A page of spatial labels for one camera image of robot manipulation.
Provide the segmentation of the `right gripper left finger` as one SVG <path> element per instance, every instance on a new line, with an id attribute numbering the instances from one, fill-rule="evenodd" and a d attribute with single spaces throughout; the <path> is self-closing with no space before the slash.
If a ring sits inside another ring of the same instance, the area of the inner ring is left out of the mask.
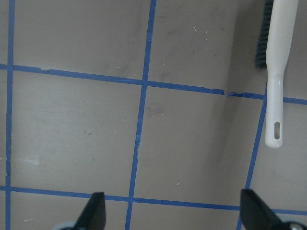
<path id="1" fill-rule="evenodd" d="M 104 192 L 91 195 L 73 230 L 103 230 L 106 226 L 106 205 Z"/>

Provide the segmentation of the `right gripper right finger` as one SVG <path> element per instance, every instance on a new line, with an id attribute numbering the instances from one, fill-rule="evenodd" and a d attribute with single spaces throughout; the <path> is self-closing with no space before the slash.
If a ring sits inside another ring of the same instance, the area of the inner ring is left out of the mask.
<path id="1" fill-rule="evenodd" d="M 247 230 L 283 230 L 283 222 L 251 189 L 240 193 L 240 218 Z"/>

